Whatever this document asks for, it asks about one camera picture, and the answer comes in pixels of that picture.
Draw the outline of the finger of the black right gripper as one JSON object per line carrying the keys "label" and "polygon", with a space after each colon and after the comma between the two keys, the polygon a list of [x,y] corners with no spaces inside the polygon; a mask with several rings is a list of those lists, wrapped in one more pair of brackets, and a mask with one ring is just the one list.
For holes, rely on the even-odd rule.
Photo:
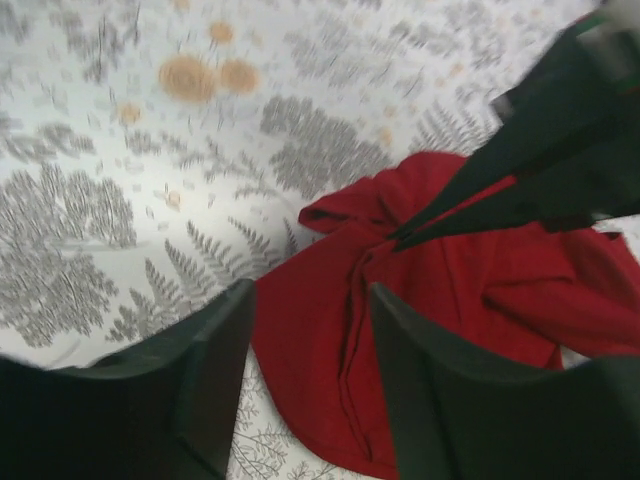
{"label": "finger of the black right gripper", "polygon": [[639,212],[639,166],[550,168],[498,192],[457,206],[397,240],[407,250],[438,238],[504,230],[539,223],[551,232],[570,231]]}
{"label": "finger of the black right gripper", "polygon": [[501,99],[511,112],[499,130],[393,238],[553,167],[639,166],[639,46],[628,32],[566,30]]}

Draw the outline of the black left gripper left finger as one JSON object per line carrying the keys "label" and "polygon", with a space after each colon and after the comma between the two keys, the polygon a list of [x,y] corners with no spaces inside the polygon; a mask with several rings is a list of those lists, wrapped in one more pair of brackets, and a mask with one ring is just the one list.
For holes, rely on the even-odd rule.
{"label": "black left gripper left finger", "polygon": [[2,477],[223,478],[254,305],[254,283],[242,279],[86,368],[3,358]]}

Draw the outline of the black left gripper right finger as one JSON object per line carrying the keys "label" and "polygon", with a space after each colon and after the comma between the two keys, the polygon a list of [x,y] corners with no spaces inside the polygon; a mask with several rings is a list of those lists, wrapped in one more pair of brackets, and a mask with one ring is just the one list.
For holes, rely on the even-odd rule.
{"label": "black left gripper right finger", "polygon": [[402,479],[635,479],[639,360],[552,371],[480,348],[370,290]]}

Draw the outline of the red t shirt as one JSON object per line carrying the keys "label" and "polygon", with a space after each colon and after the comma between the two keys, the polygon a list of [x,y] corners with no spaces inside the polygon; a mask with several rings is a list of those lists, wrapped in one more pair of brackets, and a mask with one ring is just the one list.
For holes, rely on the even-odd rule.
{"label": "red t shirt", "polygon": [[395,252],[391,233],[463,158],[420,152],[303,208],[320,239],[257,281],[252,346],[277,411],[311,452],[392,479],[395,458],[369,313],[379,282],[419,314],[511,360],[558,369],[639,351],[639,266],[622,236],[537,224]]}

